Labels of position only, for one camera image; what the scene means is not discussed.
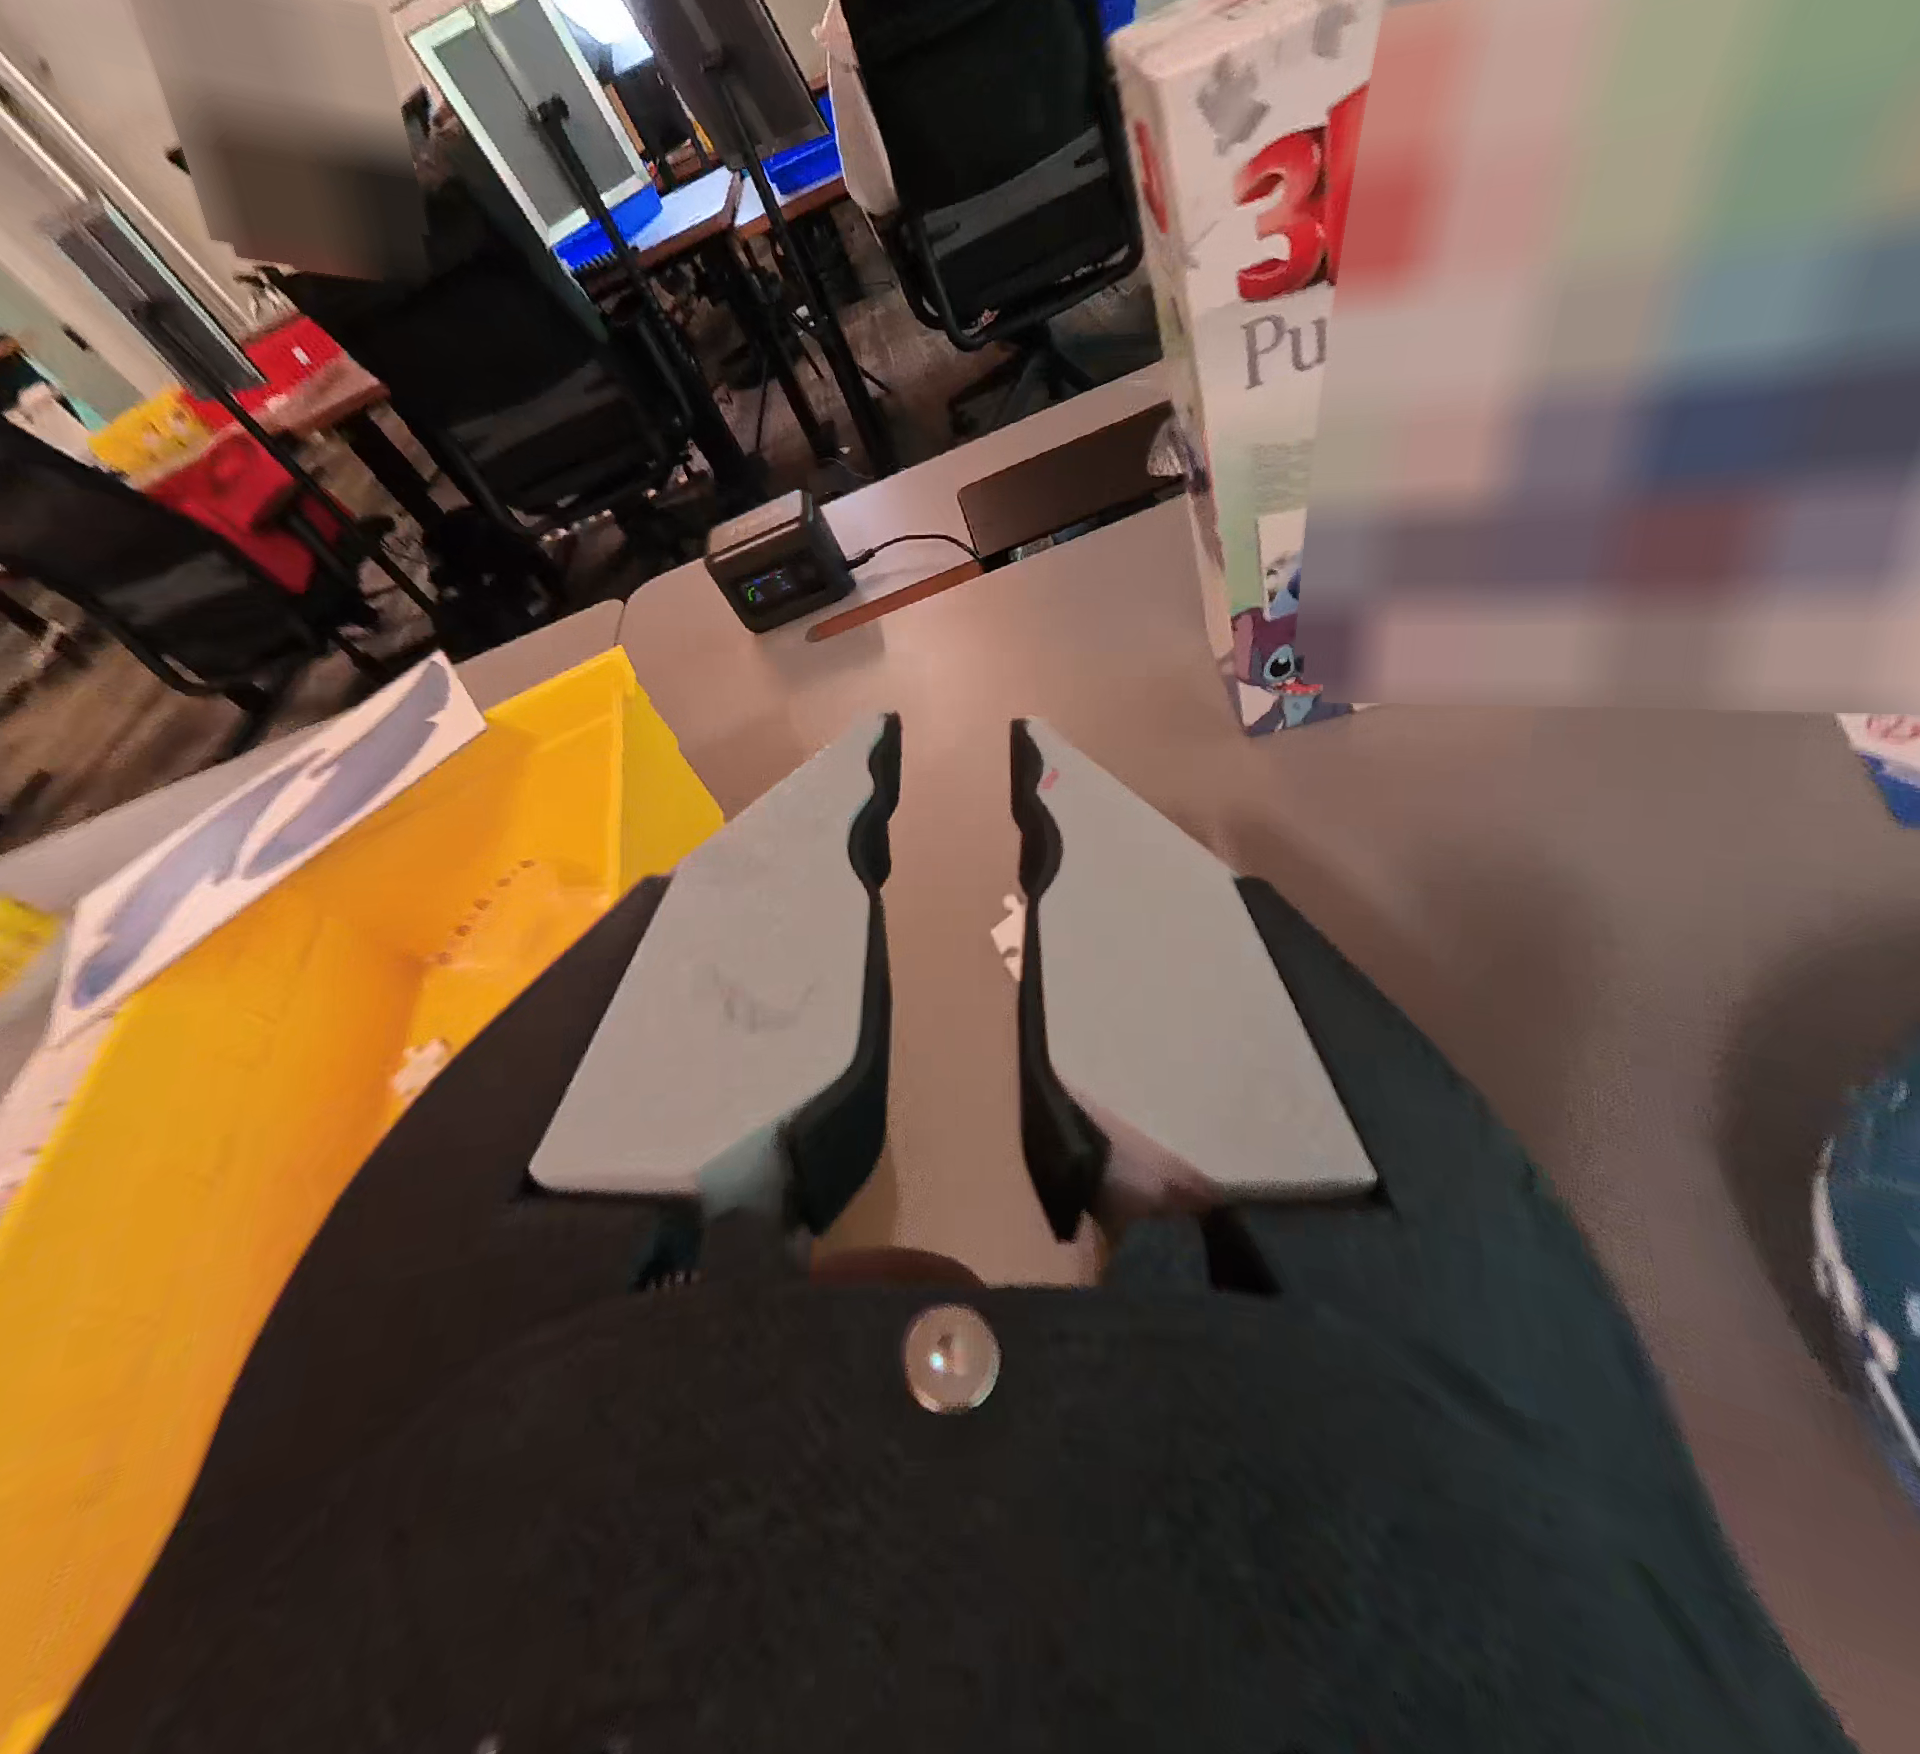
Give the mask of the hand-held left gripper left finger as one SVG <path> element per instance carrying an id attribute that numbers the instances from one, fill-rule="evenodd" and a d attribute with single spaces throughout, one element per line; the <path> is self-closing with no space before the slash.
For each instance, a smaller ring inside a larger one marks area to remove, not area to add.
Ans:
<path id="1" fill-rule="evenodd" d="M 670 875 L 530 1161 L 552 1196 L 828 1233 L 881 1162 L 903 721 L 867 713 Z"/>

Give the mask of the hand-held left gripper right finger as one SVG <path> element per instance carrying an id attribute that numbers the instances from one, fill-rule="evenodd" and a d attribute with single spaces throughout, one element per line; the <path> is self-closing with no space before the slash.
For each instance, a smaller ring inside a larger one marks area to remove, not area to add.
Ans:
<path id="1" fill-rule="evenodd" d="M 1020 1152 L 1050 1233 L 1377 1196 L 1249 881 L 1038 716 L 1010 725 L 1010 802 Z"/>

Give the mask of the black power station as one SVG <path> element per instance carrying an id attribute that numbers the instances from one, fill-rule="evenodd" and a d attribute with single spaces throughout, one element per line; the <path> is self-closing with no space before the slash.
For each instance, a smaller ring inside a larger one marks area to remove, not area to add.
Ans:
<path id="1" fill-rule="evenodd" d="M 854 592 L 852 562 L 804 489 L 716 524 L 701 563 L 754 636 L 838 607 Z"/>

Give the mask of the yellow plastic bin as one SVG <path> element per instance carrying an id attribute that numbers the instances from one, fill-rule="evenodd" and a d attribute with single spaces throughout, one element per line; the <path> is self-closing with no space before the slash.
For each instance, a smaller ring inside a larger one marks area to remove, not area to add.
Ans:
<path id="1" fill-rule="evenodd" d="M 642 876 L 723 825 L 616 646 L 332 843 L 6 1091 L 6 1748 L 154 1568 L 308 1240 L 422 1091 Z M 161 840 L 279 754 L 216 776 Z M 139 849 L 110 849 L 65 913 Z"/>

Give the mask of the cartoon print puzzle box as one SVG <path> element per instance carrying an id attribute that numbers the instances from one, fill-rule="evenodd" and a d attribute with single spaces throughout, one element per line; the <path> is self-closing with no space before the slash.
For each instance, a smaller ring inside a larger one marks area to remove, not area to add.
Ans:
<path id="1" fill-rule="evenodd" d="M 1203 620 L 1243 734 L 1347 713 L 1302 553 L 1383 0 L 1183 0 L 1114 39 Z"/>

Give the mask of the light panel on stand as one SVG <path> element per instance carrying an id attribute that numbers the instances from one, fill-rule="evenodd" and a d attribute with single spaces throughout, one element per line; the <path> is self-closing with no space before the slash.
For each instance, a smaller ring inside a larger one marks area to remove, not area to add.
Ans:
<path id="1" fill-rule="evenodd" d="M 659 219 L 645 156 L 553 0 L 411 0 L 414 53 L 545 246 L 571 270 Z"/>
<path id="2" fill-rule="evenodd" d="M 817 345 L 872 477 L 901 472 L 891 424 L 829 303 L 812 252 L 792 234 L 766 158 L 815 137 L 828 120 L 766 0 L 624 0 L 690 117 L 716 158 L 753 177 L 785 285 L 812 313 Z"/>

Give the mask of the blue white puzzle ball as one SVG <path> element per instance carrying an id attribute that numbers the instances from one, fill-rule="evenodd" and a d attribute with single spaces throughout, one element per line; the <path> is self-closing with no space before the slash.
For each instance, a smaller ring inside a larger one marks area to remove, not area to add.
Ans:
<path id="1" fill-rule="evenodd" d="M 1917 1502 L 1917 1048 L 1851 1091 L 1812 1172 L 1812 1277 L 1886 1463 Z"/>

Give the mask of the black office chair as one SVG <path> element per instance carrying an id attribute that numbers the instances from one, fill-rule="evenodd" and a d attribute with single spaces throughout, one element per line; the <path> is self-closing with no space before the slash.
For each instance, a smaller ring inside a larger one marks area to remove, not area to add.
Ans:
<path id="1" fill-rule="evenodd" d="M 1001 350 L 948 398 L 958 439 L 1096 376 L 1061 319 L 1142 262 L 1101 0 L 842 0 L 901 210 L 869 229 L 909 313 Z"/>
<path id="2" fill-rule="evenodd" d="M 691 521 L 662 499 L 691 454 L 677 378 L 614 335 L 511 204 L 446 175 L 422 205 L 422 269 L 280 269 L 284 291 L 473 494 L 563 537 L 612 518 L 647 572 L 681 567 Z"/>

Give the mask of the blue plastic bin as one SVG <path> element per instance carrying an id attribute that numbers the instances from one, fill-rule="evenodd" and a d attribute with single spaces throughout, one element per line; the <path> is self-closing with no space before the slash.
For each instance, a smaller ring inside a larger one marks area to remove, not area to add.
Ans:
<path id="1" fill-rule="evenodd" d="M 833 101 L 825 85 L 817 88 L 817 103 L 828 130 L 800 148 L 766 158 L 766 181 L 792 220 L 849 196 L 833 135 Z M 735 205 L 733 234 L 739 239 L 766 234 L 766 210 L 753 177 L 733 184 L 726 171 L 720 167 L 684 181 L 666 196 L 659 196 L 657 185 L 645 185 L 632 197 L 612 205 L 612 224 L 637 259 L 666 262 L 694 252 L 706 239 L 720 234 L 716 210 L 726 200 Z"/>

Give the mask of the red plastic bin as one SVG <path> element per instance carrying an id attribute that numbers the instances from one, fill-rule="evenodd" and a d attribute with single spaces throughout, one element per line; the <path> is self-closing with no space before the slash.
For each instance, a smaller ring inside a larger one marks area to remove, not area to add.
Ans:
<path id="1" fill-rule="evenodd" d="M 303 313 L 270 326 L 249 341 L 245 350 L 268 378 L 260 388 L 239 395 L 256 419 L 266 419 L 275 398 L 298 393 L 344 355 L 344 349 Z M 286 526 L 286 511 L 297 508 L 327 546 L 335 546 L 340 529 L 323 518 L 313 501 L 298 499 L 286 468 L 256 445 L 231 413 L 186 388 L 170 388 L 170 398 L 174 408 L 197 424 L 201 442 L 166 457 L 157 473 L 144 477 L 141 489 L 229 539 L 275 583 L 303 594 L 315 582 L 318 562 Z"/>

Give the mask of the black laptop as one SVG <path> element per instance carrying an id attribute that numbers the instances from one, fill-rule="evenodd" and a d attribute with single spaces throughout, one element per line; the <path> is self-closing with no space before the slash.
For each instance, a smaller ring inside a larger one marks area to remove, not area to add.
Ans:
<path id="1" fill-rule="evenodd" d="M 980 569 L 1017 563 L 1176 499 L 1183 460 L 1163 454 L 1168 420 L 1173 408 L 1161 400 L 961 485 L 958 508 Z"/>

